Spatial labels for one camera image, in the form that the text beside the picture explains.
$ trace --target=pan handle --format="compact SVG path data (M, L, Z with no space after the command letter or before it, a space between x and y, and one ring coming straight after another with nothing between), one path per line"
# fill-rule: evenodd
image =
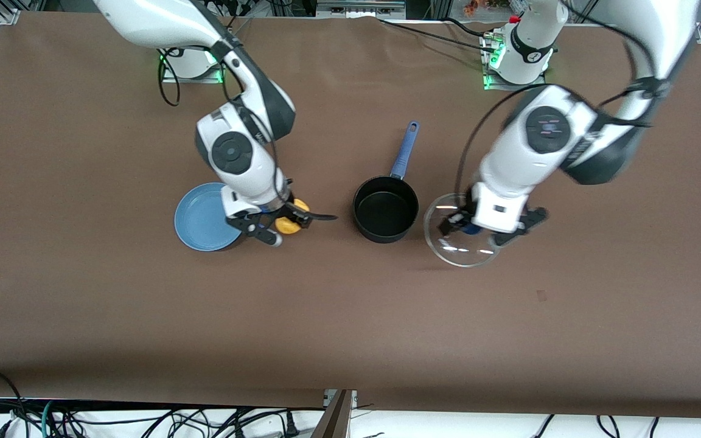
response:
M391 169L392 177L404 179L404 174L407 172L407 161L410 160L410 153L413 151L415 137L418 135L419 128L420 125L416 121L412 121L407 125L400 153L397 155L397 160L394 161L393 169Z

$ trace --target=blue plate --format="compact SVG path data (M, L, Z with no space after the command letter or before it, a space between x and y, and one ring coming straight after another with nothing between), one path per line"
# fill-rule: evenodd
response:
M175 232L186 246L197 251L223 249L242 234L226 224L220 200L222 182L195 187L180 200L175 211Z

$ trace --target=brown tabletop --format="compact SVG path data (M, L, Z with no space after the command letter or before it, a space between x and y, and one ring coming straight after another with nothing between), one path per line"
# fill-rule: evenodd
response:
M183 85L168 107L156 52L97 14L0 28L0 371L23 394L295 406L357 388L376 408L701 416L701 46L630 169L606 186L554 174L532 196L551 218L459 269L420 220L376 245L349 206L413 119L421 212L453 191L504 96L476 53L373 19L259 19L241 37L296 105L278 142L294 191L341 218L278 249L202 253L173 213L217 180L193 131L220 86ZM571 27L558 43L548 80L592 102L626 85L618 37Z

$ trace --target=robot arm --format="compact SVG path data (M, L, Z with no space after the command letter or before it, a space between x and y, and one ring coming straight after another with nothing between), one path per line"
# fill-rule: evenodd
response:
M476 173L465 209L471 222L520 232L529 194L557 167L579 184L608 183L620 173L640 142L640 125L653 117L689 52L697 6L696 0L615 0L618 28L646 48L626 41L635 75L621 109L611 117L556 85L526 92Z
M226 183L226 221L247 235L278 246L269 230L276 217L302 227L312 216L294 206L288 181L264 149L290 133L295 108L286 92L256 66L242 43L195 0L94 0L112 27L133 44L205 47L242 86L241 94L197 122L200 156Z

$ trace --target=yellow disc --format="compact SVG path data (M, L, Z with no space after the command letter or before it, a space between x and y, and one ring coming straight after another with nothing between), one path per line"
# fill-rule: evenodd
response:
M310 208L306 203L302 202L302 200L294 200L294 205L304 211L310 211ZM287 217L278 217L278 219L275 219L275 228L284 235L292 235L301 230L299 224L290 221Z

